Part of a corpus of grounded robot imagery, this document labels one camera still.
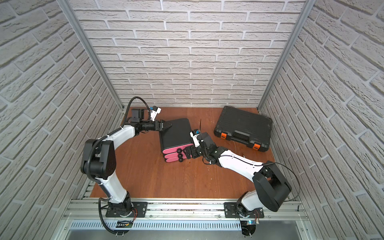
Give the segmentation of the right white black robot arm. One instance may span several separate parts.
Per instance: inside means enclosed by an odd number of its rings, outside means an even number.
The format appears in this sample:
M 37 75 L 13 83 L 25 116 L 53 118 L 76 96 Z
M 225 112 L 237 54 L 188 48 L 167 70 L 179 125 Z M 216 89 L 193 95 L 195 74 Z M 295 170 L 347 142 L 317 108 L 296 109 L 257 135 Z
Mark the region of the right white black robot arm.
M 247 218 L 261 208 L 277 212 L 291 193 L 292 187 L 276 163 L 260 163 L 241 157 L 227 148 L 218 147 L 208 133 L 199 130 L 190 132 L 190 136 L 194 145 L 183 150 L 187 159 L 203 157 L 204 164 L 232 170 L 254 184 L 255 190 L 243 194 L 236 203 L 236 212 L 241 217 Z

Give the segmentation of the black drawer cabinet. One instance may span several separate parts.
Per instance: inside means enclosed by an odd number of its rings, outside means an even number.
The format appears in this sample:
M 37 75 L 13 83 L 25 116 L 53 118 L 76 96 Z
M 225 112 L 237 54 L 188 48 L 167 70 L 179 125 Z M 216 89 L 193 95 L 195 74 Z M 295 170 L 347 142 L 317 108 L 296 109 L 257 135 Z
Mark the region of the black drawer cabinet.
M 190 121 L 187 118 L 167 121 L 172 126 L 159 132 L 160 146 L 163 154 L 175 153 L 178 148 L 193 145 L 190 136 L 192 131 Z

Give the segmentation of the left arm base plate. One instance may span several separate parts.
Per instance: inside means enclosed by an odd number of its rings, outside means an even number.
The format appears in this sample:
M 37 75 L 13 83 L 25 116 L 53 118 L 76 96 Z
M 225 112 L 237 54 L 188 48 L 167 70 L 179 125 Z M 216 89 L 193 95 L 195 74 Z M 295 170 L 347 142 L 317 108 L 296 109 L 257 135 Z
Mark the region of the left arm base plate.
M 107 218 L 144 218 L 148 207 L 148 202 L 126 202 L 113 204 L 108 203 Z

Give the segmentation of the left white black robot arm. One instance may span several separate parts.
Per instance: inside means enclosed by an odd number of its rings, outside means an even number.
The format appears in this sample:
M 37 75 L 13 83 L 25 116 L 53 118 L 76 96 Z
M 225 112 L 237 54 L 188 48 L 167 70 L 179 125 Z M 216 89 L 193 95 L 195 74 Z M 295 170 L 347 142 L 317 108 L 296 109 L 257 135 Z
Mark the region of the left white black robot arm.
M 162 132 L 170 128 L 171 124 L 156 120 L 160 112 L 161 108 L 156 106 L 149 108 L 149 119 L 145 121 L 144 110 L 133 109 L 127 123 L 99 139 L 87 140 L 84 145 L 80 170 L 101 187 L 107 197 L 100 201 L 108 203 L 107 209 L 113 217 L 128 217 L 134 211 L 130 194 L 116 174 L 115 150 L 142 131 Z

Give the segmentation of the pink top drawer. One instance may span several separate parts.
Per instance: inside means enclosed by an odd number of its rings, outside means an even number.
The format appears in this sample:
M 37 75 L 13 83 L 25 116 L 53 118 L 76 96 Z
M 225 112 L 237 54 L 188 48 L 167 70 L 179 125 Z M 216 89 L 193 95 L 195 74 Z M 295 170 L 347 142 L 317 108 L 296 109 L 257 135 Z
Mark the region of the pink top drawer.
M 178 149 L 185 149 L 186 147 L 190 147 L 190 146 L 193 146 L 194 144 L 186 144 L 186 145 L 181 145 L 181 146 L 175 146 L 175 147 L 171 147 L 171 148 L 167 148 L 167 149 L 164 149 L 162 151 L 163 154 L 167 155 L 167 154 L 172 154 L 172 153 L 176 153 Z

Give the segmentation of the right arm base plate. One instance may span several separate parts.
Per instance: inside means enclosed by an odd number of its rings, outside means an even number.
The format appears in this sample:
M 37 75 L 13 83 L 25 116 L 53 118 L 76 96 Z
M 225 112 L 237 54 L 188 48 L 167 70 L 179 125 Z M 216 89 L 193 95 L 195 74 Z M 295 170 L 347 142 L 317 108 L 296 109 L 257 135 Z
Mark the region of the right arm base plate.
M 240 219 L 262 219 L 265 217 L 263 208 L 256 208 L 252 211 L 247 210 L 238 202 L 224 203 L 225 218 L 240 218 Z

